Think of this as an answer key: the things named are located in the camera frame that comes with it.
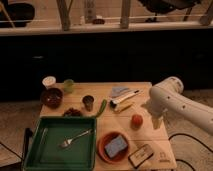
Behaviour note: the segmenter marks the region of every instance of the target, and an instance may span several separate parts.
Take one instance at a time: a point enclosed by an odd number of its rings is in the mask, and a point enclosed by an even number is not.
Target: brown bowl
[[[118,135],[121,135],[123,139],[127,143],[127,148],[120,151],[116,156],[110,158],[107,153],[105,152],[105,146],[114,138],[116,138]],[[124,158],[127,157],[129,153],[129,142],[127,138],[120,132],[112,131],[101,137],[97,144],[98,154],[99,156],[107,163],[110,164],[116,164],[118,162],[121,162]]]
[[[44,105],[54,109],[60,106],[62,98],[63,93],[60,89],[49,88],[41,93],[40,100]]]

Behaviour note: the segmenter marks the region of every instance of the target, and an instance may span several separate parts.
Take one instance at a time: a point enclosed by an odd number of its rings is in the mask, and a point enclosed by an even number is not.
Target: wooden table
[[[168,140],[168,135],[164,123],[160,129],[154,130],[151,121],[151,115],[143,107],[149,99],[149,89],[152,86],[150,82],[125,82],[125,83],[75,83],[74,92],[64,95],[61,106],[57,109],[50,109],[46,106],[42,107],[40,116],[61,116],[65,110],[70,107],[81,110],[85,115],[95,114],[103,99],[110,101],[110,92],[114,86],[126,86],[130,89],[140,90],[141,93],[130,98],[134,105],[125,111],[116,114],[107,105],[105,111],[97,119],[97,140],[109,131],[119,131],[123,133],[129,140],[130,150],[132,153],[143,144],[149,144],[154,155],[140,166],[140,170],[158,170],[158,169],[174,169],[177,167],[173,155],[173,151]],[[87,112],[82,104],[82,98],[85,95],[92,95],[95,98],[94,108],[92,112]],[[135,113],[141,114],[143,117],[143,125],[139,130],[133,130],[130,127],[131,116]],[[112,165],[104,162],[96,155],[95,171],[98,170],[134,170],[128,159],[124,159],[121,163]]]

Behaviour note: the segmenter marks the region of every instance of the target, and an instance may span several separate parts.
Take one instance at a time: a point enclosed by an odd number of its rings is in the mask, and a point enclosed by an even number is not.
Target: sponge
[[[115,157],[120,151],[127,148],[127,143],[121,135],[111,140],[104,148],[110,158]]]

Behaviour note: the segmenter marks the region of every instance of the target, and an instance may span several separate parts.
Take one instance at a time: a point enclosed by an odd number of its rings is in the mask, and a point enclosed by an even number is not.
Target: dark cabinet
[[[212,29],[0,38],[0,99],[39,99],[42,79],[150,81],[178,76],[186,89],[213,88]]]

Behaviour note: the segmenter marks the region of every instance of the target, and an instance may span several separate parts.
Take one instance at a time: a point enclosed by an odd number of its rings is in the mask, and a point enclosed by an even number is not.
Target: tomato
[[[143,124],[143,118],[139,114],[132,115],[131,124],[135,128],[139,128]]]

